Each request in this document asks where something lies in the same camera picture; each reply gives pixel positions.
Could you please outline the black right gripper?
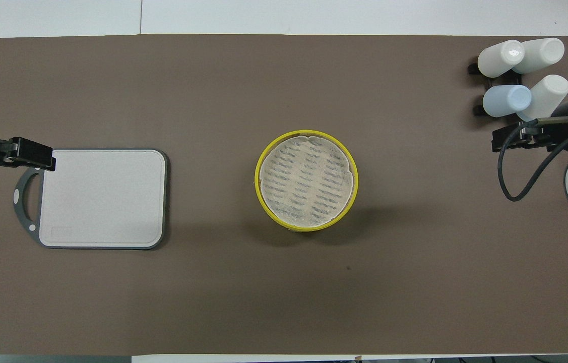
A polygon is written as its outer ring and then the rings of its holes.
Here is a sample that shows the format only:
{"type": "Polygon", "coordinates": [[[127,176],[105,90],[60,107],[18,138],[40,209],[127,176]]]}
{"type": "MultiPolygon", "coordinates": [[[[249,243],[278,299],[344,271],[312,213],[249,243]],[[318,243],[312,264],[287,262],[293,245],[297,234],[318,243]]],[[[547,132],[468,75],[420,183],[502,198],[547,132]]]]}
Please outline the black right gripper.
{"type": "Polygon", "coordinates": [[[492,152],[499,152],[512,131],[517,135],[510,139],[510,149],[545,147],[551,151],[568,139],[568,116],[543,117],[521,121],[515,127],[501,127],[492,132],[492,152]]]}

